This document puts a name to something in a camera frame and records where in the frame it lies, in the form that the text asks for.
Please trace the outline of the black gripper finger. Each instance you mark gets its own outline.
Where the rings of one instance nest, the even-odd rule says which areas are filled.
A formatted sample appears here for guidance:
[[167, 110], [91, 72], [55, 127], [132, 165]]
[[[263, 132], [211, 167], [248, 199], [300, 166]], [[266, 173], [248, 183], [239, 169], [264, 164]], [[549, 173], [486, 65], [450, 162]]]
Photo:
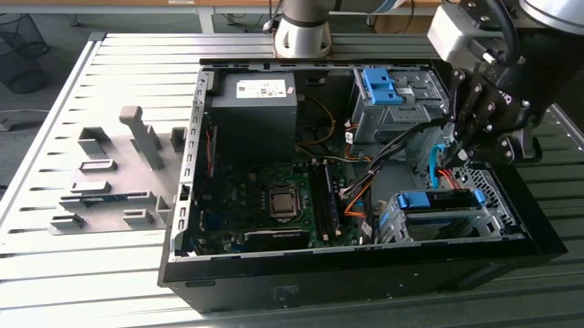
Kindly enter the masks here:
[[481, 75], [463, 68], [453, 71], [449, 114], [453, 124], [453, 141], [447, 146], [447, 167], [461, 167], [467, 161], [485, 161], [486, 153], [496, 148], [496, 135], [489, 123], [496, 104], [489, 92], [493, 89]]
[[458, 133], [457, 146], [471, 164], [510, 164], [520, 158], [518, 144], [509, 134], [497, 135], [488, 131]]

